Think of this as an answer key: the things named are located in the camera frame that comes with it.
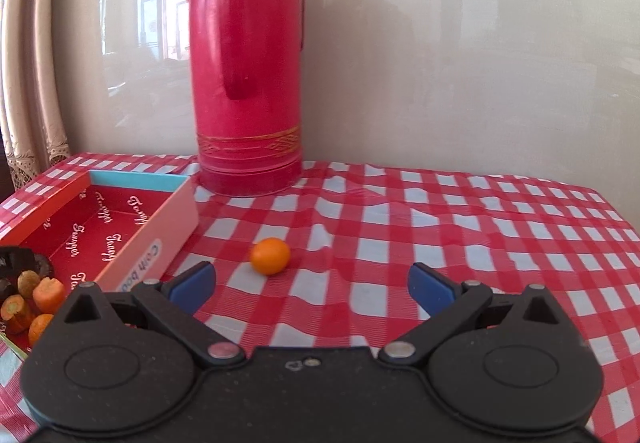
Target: glossy wall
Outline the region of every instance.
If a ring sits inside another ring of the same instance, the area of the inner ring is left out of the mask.
[[[54,0],[75,150],[193,153],[186,0]],[[587,185],[640,227],[640,0],[306,0],[309,159]]]

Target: beige curtain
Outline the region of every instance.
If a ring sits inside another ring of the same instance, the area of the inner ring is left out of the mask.
[[[0,0],[0,129],[14,186],[69,156],[53,68],[51,0]]]

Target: open box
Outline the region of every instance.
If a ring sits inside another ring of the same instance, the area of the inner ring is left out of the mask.
[[[0,245],[46,256],[67,294],[84,281],[128,291],[162,277],[197,223],[188,176],[90,170],[34,207]],[[2,337],[22,358],[30,350],[26,332]]]

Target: handwritten label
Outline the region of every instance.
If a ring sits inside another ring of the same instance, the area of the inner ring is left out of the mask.
[[[151,268],[154,263],[160,257],[160,253],[162,251],[162,242],[160,239],[156,239],[151,243],[149,249],[146,250],[145,254],[140,257],[139,261],[134,265],[133,268],[129,271],[129,274],[122,281],[118,289],[120,291],[129,291],[134,284],[142,281],[145,278],[145,273]]]
[[[148,220],[148,216],[142,211],[142,208],[140,208],[140,206],[142,206],[142,201],[140,201],[137,197],[135,196],[131,196],[129,198],[129,201],[127,201],[127,204],[133,208],[133,211],[135,213],[138,214],[138,217],[136,217],[136,219],[134,220],[134,223],[136,223],[137,225],[144,225]]]
[[[84,232],[84,226],[78,223],[74,224],[74,231],[71,233],[71,239],[66,242],[66,249],[71,251],[72,257],[80,255],[78,250],[78,236]]]
[[[95,197],[98,200],[98,217],[103,220],[105,225],[108,225],[113,219],[111,219],[111,211],[107,208],[106,204],[104,204],[104,197],[100,192],[95,193]]]
[[[109,235],[105,239],[107,241],[107,250],[101,253],[102,260],[108,263],[112,261],[116,256],[116,243],[122,242],[122,236],[119,233]]]
[[[71,276],[71,289],[75,289],[79,282],[86,281],[86,273],[84,271],[79,271],[78,273],[74,273]]]

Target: red and white tablecloth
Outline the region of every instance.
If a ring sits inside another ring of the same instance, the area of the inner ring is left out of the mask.
[[[193,174],[198,166],[188,156],[79,155],[5,201],[0,222],[85,169]],[[245,349],[382,347],[428,317],[407,293],[414,261],[507,293],[544,283],[604,368],[590,429],[607,443],[640,437],[640,238],[597,192],[518,176],[307,162],[279,195],[225,198],[199,187],[196,201],[200,224],[167,278],[212,261],[218,288],[196,317]],[[265,237],[292,248],[290,268],[268,279],[247,263]],[[0,347],[0,443],[34,429],[18,374],[17,358]]]

